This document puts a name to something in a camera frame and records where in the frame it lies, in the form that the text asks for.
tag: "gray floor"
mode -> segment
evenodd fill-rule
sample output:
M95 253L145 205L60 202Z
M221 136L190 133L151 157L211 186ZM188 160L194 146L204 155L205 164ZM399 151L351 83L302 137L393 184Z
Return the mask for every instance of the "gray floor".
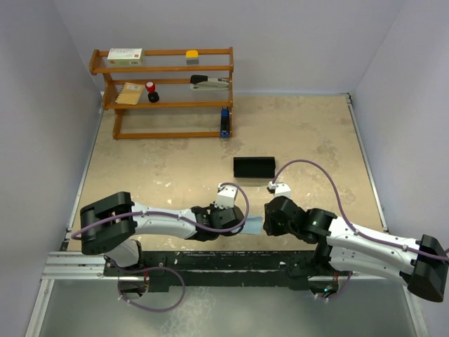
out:
M138 301L162 308L179 294L172 288ZM56 281L40 336L416 336L403 289L380 279L354 280L328 304L306 291L200 287L158 314L117 298L115 281Z

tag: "cardboard box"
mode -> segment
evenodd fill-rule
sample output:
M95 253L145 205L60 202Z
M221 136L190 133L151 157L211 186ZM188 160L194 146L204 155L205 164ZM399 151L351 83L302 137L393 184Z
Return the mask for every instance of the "cardboard box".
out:
M141 48L113 48L109 50L107 62L113 67L129 67L143 65Z
M120 94L115 100L115 103L136 105L139 102L144 87L142 84L125 82L121 87Z

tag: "stapler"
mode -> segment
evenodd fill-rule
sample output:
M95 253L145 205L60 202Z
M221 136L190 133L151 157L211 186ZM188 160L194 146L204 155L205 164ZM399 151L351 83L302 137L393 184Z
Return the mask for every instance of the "stapler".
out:
M229 81L206 75L192 75L190 77L190 88L193 91L226 90L229 88Z

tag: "white wall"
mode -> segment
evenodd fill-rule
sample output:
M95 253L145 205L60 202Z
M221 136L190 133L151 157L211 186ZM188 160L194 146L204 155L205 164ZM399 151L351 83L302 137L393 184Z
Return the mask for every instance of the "white wall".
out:
M51 0L0 1L0 335L24 336L100 97Z
M234 90L256 93L354 90L403 2L55 0L86 64L95 48L233 46Z
M407 1L357 86L354 109L392 233L449 247L449 1ZM444 304L423 303L432 336Z

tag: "floor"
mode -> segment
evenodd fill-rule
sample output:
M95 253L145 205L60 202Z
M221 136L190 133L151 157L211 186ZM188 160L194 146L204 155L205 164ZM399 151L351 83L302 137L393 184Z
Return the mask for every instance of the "floor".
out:
M152 116L146 116L142 111L135 115L130 113L123 125L126 132L132 132L133 128L139 132L146 127L145 123L179 130L193 128L198 121L178 119L174 114L174 111ZM201 126L205 129L217 124L218 113L200 115ZM272 198L266 190L268 180L233 178L233 157L274 156L277 168L292 159L303 158L328 170L350 220L382 231L345 97L237 96L233 116L234 137L230 139L114 140L114 112L105 111L79 208L118 191L130 192L133 200L147 206L167 209L207 206L214 200L219 183L237 182L249 197L250 215L263 216L264 204ZM292 188L293 200L298 206L304 209L318 207L339 214L330 183L313 166L295 164L284 171L281 180ZM236 204L244 209L243 198L238 197ZM79 227L77 215L74 229ZM204 243L160 235L136 239L141 241L144 250L314 248L292 235L240 234ZM80 242L70 241L68 250L80 251Z

